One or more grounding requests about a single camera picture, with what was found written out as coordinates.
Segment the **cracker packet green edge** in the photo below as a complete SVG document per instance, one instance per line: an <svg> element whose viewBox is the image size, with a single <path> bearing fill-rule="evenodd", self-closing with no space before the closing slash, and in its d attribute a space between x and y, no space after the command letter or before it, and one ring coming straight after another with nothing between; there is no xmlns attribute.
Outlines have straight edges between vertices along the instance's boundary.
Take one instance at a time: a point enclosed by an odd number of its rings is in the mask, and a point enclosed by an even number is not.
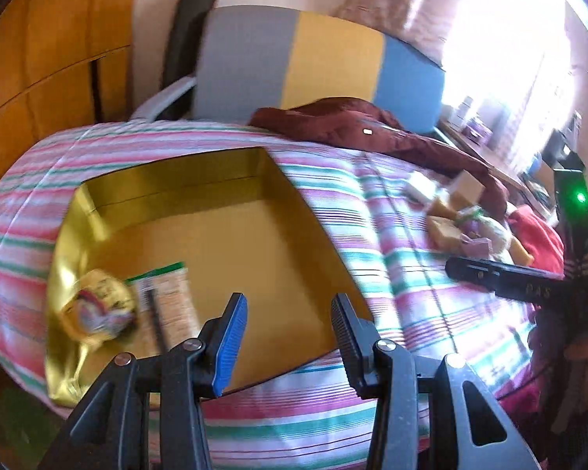
<svg viewBox="0 0 588 470"><path fill-rule="evenodd" d="M138 302L128 349L138 358L165 353L200 333L188 270L176 262L125 280Z"/></svg>

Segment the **yellow sock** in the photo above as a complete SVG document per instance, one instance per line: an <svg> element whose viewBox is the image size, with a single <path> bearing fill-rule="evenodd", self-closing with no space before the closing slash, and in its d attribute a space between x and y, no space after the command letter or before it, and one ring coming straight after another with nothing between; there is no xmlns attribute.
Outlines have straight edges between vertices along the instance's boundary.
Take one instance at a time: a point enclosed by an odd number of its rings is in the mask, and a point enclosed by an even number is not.
<svg viewBox="0 0 588 470"><path fill-rule="evenodd" d="M71 340L99 346L134 326L136 298L124 282L95 268L79 279L75 295L58 319Z"/></svg>

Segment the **yellow sponge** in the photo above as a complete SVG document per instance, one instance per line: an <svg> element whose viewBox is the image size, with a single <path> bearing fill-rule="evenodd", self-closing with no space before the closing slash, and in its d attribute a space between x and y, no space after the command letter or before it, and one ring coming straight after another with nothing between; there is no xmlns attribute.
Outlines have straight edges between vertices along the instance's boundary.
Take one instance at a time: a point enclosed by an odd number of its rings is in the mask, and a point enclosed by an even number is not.
<svg viewBox="0 0 588 470"><path fill-rule="evenodd" d="M462 232L451 220L445 217L427 215L426 228L429 238L444 253L462 253Z"/></svg>

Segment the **red fleece blanket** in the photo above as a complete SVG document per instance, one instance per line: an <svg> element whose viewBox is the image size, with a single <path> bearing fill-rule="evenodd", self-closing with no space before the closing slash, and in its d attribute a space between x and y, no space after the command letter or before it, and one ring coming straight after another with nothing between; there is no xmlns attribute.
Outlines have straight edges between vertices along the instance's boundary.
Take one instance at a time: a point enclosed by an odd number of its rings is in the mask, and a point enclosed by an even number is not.
<svg viewBox="0 0 588 470"><path fill-rule="evenodd" d="M522 266L552 274L564 273L564 244L558 232L527 206L520 206L508 216L513 237L518 244L510 248L513 261Z"/></svg>

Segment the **striped bed sheet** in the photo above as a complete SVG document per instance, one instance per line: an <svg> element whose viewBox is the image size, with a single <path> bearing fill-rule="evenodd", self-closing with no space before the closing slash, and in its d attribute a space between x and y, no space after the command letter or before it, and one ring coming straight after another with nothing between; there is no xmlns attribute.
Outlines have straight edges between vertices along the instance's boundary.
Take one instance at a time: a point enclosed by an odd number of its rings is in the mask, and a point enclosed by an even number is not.
<svg viewBox="0 0 588 470"><path fill-rule="evenodd" d="M409 163L215 122L66 130L0 179L0 364L35 406L49 404L46 283L78 184L157 159L248 146L266 148L309 203L383 335L423 355L460 352L512 415L532 409L529 310L447 278L424 214L401 190ZM352 469L365 464L374 407L357 398L330 354L216 400L205 414L218 469Z"/></svg>

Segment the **purple tissue packet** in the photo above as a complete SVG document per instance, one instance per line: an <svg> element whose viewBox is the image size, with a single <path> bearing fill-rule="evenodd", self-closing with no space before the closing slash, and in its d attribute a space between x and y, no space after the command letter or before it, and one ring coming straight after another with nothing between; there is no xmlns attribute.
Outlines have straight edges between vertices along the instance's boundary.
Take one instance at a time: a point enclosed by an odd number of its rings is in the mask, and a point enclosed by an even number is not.
<svg viewBox="0 0 588 470"><path fill-rule="evenodd" d="M492 241L488 238L472 238L462 233L460 244L462 253L467 258L490 260L493 256Z"/></svg>

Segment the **gold tray box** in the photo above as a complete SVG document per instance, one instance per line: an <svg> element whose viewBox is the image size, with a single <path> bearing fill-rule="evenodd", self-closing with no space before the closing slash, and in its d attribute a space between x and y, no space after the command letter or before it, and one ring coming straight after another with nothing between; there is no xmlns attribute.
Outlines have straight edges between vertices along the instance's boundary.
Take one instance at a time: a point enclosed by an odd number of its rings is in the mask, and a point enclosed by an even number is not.
<svg viewBox="0 0 588 470"><path fill-rule="evenodd" d="M336 294L370 318L362 287L274 154L238 148L145 163L84 181L67 207L46 289L49 398L76 404L116 354L132 353L134 331L88 349L62 330L58 314L79 279L95 268L129 279L176 262L188 270L200 328L232 294L247 299L230 392L333 351Z"/></svg>

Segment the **white cardboard box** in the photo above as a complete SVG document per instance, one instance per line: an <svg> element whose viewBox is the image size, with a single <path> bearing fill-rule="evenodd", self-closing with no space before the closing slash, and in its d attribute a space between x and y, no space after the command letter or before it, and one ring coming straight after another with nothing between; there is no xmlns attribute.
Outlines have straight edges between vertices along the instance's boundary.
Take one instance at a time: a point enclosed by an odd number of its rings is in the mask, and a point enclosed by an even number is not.
<svg viewBox="0 0 588 470"><path fill-rule="evenodd" d="M478 204L484 185L467 171L463 171L447 186L448 202L457 211Z"/></svg>

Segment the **wooden desk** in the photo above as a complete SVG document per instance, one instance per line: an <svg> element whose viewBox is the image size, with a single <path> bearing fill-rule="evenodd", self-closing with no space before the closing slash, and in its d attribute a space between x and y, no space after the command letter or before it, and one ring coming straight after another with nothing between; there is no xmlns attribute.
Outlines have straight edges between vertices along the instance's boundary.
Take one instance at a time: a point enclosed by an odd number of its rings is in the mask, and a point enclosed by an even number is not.
<svg viewBox="0 0 588 470"><path fill-rule="evenodd" d="M437 128L458 148L486 163L494 176L513 193L518 194L535 210L550 212L554 209L554 172L543 160L532 173L517 173L503 159L485 145L476 145L446 120L440 120Z"/></svg>

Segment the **maroon puffer jacket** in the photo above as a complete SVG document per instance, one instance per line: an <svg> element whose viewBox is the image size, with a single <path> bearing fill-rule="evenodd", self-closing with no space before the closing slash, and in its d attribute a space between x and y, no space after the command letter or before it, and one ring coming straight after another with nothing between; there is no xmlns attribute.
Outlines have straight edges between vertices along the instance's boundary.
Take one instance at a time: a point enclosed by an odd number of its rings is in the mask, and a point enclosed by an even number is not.
<svg viewBox="0 0 588 470"><path fill-rule="evenodd" d="M444 142L405 130L390 112L366 100L324 98L289 109L262 107L248 124L295 141L385 154L447 177L467 172L483 184L482 208L499 222L505 218L508 191L485 163Z"/></svg>

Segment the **grey yellow blue headboard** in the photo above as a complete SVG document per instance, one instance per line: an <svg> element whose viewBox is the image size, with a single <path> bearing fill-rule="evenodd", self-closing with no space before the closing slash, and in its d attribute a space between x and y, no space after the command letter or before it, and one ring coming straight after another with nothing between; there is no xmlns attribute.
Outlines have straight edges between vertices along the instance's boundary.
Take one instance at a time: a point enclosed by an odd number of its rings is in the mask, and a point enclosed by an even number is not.
<svg viewBox="0 0 588 470"><path fill-rule="evenodd" d="M208 15L192 115L246 123L261 107L351 97L427 135L439 121L445 72L401 40L341 18L280 6L219 7Z"/></svg>

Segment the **wooden wardrobe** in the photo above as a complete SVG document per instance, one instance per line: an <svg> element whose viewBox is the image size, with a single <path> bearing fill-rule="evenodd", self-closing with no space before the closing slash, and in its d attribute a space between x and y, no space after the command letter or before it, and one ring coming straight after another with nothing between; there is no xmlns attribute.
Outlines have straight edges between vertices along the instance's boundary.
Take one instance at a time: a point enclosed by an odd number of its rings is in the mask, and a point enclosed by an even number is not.
<svg viewBox="0 0 588 470"><path fill-rule="evenodd" d="M60 130L131 108L134 0L0 0L0 179Z"/></svg>

